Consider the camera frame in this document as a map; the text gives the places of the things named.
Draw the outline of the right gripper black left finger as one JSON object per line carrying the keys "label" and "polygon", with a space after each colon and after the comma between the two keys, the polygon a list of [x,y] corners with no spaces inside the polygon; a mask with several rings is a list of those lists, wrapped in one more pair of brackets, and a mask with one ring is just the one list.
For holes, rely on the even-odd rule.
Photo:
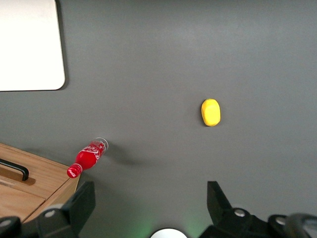
{"label": "right gripper black left finger", "polygon": [[77,238],[96,205],[95,185],[84,182],[61,206],[46,209],[37,217],[40,238]]}

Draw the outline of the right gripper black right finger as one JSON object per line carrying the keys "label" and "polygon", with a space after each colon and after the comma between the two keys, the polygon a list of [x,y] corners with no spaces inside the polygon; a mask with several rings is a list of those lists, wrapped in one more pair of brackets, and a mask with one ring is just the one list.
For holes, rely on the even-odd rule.
{"label": "right gripper black right finger", "polygon": [[202,232],[201,238],[270,237],[267,222],[242,208],[232,207],[216,181],[208,182],[207,208],[212,225]]}

